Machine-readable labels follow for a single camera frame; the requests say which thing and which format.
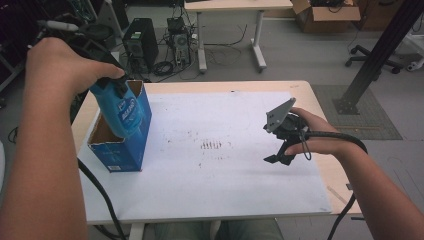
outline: blue bottle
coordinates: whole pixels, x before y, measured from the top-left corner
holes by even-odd
[[[120,138],[138,132],[143,116],[137,97],[125,81],[127,77],[125,75],[117,80],[102,78],[90,87],[106,122]]]

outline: black pole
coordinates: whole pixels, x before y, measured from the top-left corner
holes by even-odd
[[[424,11],[423,0],[404,0],[341,99],[334,104],[339,114],[358,114],[356,104],[378,78],[380,70]]]

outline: table leg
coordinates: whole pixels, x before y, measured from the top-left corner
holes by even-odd
[[[142,240],[144,234],[144,223],[133,223],[131,225],[130,237],[128,240]]]
[[[211,221],[211,228],[210,228],[210,239],[211,240],[215,239],[216,234],[218,233],[220,226],[221,226],[221,220]]]
[[[255,38],[251,39],[253,50],[255,52],[256,59],[258,60],[260,72],[262,72],[262,70],[266,68],[265,59],[264,59],[264,56],[262,55],[261,48],[259,47],[259,38],[261,36],[263,16],[264,16],[264,10],[258,11],[258,16],[256,20]]]
[[[202,29],[202,20],[201,12],[197,12],[197,37],[199,40],[199,46],[197,48],[197,55],[199,58],[199,70],[201,73],[205,73],[208,69],[206,66],[206,57],[205,57],[205,46],[203,45],[203,29]]]

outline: computer tower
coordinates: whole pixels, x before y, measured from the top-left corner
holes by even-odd
[[[150,18],[135,18],[122,39],[127,55],[151,72],[159,53],[153,22]]]
[[[191,63],[189,36],[187,32],[171,36],[174,59],[177,66],[184,67]]]
[[[191,63],[190,37],[182,17],[168,18],[168,32],[175,64],[184,67]]]

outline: person's left hand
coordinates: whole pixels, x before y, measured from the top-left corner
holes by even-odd
[[[61,39],[44,38],[28,51],[25,89],[26,94],[59,92],[72,99],[101,77],[124,74],[113,64],[80,57]]]

